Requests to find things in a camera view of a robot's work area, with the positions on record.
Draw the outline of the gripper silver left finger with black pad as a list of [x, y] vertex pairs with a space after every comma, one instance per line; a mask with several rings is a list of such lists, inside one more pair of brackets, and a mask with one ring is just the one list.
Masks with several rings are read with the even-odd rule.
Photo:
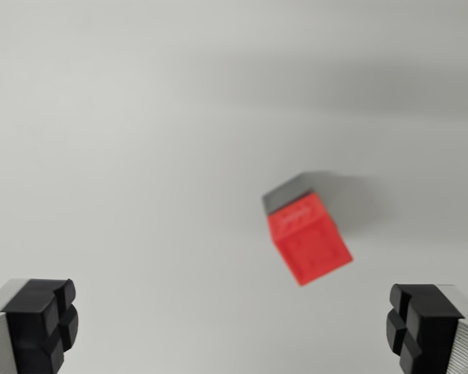
[[0, 288], [0, 374], [57, 373], [79, 328], [72, 280], [11, 279]]

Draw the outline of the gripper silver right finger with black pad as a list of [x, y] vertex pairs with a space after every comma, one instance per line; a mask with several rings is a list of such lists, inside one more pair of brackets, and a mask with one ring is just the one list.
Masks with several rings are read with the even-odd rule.
[[393, 284], [386, 337], [404, 373], [468, 373], [468, 298], [452, 284]]

